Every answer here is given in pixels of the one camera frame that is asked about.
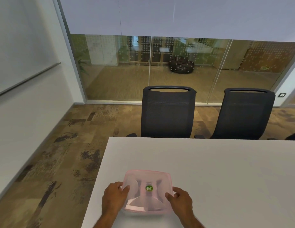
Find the plastic food container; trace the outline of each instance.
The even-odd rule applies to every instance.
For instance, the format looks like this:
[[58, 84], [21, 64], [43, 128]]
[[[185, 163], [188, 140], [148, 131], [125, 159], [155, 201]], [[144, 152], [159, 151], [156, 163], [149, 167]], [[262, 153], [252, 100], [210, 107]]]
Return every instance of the plastic food container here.
[[123, 211], [128, 214], [167, 214], [172, 211], [165, 193], [173, 195], [170, 174], [158, 171], [129, 170], [122, 188], [130, 185]]

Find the bean bag chair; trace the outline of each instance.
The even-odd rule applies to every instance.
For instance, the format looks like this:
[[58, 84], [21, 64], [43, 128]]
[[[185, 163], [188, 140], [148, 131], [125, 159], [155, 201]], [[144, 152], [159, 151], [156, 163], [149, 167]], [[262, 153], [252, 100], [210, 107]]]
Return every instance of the bean bag chair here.
[[181, 56], [174, 56], [168, 63], [169, 69], [174, 73], [192, 73], [194, 70], [194, 62]]

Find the chair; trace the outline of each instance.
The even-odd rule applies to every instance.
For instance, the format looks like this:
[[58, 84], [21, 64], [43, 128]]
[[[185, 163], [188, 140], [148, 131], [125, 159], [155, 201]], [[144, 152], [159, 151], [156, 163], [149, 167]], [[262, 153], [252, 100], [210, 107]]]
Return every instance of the chair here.
[[[267, 140], [278, 140], [278, 139], [276, 139], [276, 138], [267, 138]], [[284, 140], [285, 141], [295, 141], [295, 133], [291, 134], [290, 136], [288, 136]]]
[[228, 88], [219, 112], [213, 139], [259, 139], [267, 126], [274, 92], [264, 89]]
[[[160, 92], [179, 89], [185, 92]], [[143, 89], [141, 137], [190, 138], [196, 91], [184, 86], [148, 86]]]

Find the table top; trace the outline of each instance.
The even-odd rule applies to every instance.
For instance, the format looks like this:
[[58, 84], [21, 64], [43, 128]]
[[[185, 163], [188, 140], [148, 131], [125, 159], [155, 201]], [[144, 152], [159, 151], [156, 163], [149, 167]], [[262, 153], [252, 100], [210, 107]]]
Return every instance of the table top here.
[[[171, 174], [206, 228], [295, 227], [295, 141], [110, 137], [82, 228], [101, 215], [105, 188], [130, 169]], [[175, 214], [113, 227], [182, 227]]]

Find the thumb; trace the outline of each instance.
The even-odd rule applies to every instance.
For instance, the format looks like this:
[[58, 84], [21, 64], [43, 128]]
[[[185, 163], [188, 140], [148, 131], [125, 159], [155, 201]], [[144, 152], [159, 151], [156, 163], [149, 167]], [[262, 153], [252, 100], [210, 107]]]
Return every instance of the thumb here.
[[169, 193], [165, 193], [165, 197], [167, 198], [167, 200], [169, 202], [172, 202], [172, 200], [174, 199], [174, 197], [171, 194], [169, 194]]
[[126, 198], [129, 191], [130, 191], [130, 186], [128, 185], [122, 190], [122, 195], [125, 196]]

